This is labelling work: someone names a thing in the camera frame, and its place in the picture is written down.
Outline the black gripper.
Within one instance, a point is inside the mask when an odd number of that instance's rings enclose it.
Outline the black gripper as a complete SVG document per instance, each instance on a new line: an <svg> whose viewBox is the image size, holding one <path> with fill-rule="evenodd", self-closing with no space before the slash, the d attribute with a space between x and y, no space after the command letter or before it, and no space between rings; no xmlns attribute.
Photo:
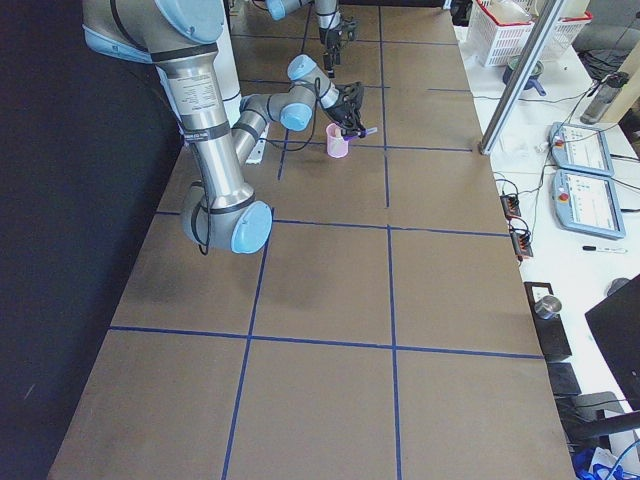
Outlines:
<svg viewBox="0 0 640 480"><path fill-rule="evenodd" d="M364 87L354 82L337 88L336 102L327 108L329 118L341 128L345 140L365 138L366 128L362 125L360 109L364 99Z"/></svg>
<svg viewBox="0 0 640 480"><path fill-rule="evenodd" d="M341 64L340 50L345 42L355 41L357 38L358 20L355 18L341 19L331 26L319 27L321 43L327 52L323 53L323 65L325 70L332 65Z"/></svg>

